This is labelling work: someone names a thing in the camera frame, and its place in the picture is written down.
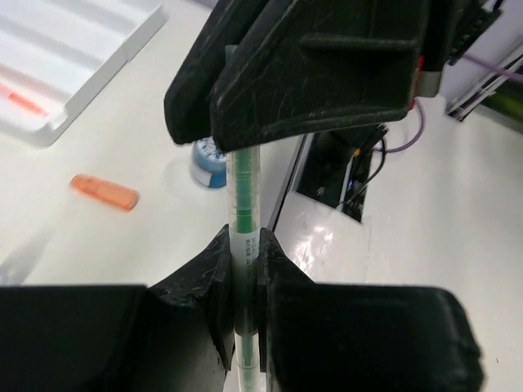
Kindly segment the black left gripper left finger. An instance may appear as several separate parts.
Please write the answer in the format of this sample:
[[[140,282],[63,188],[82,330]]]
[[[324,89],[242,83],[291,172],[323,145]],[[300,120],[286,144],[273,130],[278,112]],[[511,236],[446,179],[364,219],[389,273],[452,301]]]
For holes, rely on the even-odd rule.
[[[221,391],[234,352],[229,230],[162,281],[4,286],[4,391]]]

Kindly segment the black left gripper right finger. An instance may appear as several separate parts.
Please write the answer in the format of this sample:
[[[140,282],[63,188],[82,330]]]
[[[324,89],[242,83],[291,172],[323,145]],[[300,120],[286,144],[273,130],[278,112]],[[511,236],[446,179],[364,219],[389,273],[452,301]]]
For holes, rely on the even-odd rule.
[[[440,287],[317,283],[261,232],[261,369],[269,391],[478,391],[481,348]]]

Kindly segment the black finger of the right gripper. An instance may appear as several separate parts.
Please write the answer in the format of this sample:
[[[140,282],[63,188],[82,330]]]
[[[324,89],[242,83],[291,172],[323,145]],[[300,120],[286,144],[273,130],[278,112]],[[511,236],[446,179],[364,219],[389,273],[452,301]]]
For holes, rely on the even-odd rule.
[[[426,1],[271,1],[211,100],[224,151],[401,120],[413,98]]]
[[[226,65],[226,47],[242,41],[266,4],[219,1],[212,9],[163,99],[165,123],[175,144],[211,135],[209,96]]]

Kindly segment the orange translucent cap case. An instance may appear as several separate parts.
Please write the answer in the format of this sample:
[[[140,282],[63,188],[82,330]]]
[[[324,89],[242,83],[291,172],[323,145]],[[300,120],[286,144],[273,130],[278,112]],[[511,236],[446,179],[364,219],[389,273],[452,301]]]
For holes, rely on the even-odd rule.
[[[131,211],[140,199],[140,195],[134,189],[95,176],[78,174],[70,181],[70,185],[89,198],[125,212]]]

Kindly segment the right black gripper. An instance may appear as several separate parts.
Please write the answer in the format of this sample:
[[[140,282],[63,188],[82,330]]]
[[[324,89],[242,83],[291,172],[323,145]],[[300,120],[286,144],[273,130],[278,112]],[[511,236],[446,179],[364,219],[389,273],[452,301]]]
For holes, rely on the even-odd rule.
[[[501,1],[432,0],[418,57],[416,96],[434,97],[440,90],[444,67],[454,65],[502,15]]]

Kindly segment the green highlighter pen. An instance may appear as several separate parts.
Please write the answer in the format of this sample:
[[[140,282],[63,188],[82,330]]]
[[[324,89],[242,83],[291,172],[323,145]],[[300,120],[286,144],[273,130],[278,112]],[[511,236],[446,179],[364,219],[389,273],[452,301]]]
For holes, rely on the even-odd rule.
[[[259,146],[226,155],[226,181],[239,389],[260,391],[262,382],[256,316],[261,233]]]

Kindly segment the orange highlighter pen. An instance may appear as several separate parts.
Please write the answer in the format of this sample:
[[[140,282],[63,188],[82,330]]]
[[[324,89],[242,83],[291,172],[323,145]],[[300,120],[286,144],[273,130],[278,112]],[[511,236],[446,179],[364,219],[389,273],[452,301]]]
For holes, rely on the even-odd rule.
[[[15,91],[11,89],[9,86],[5,84],[0,85],[1,90],[1,96],[5,99],[13,103],[14,105],[18,105],[22,109],[38,115],[40,117],[46,117],[48,115],[48,112],[37,103],[33,102],[28,97],[20,94],[18,91]]]

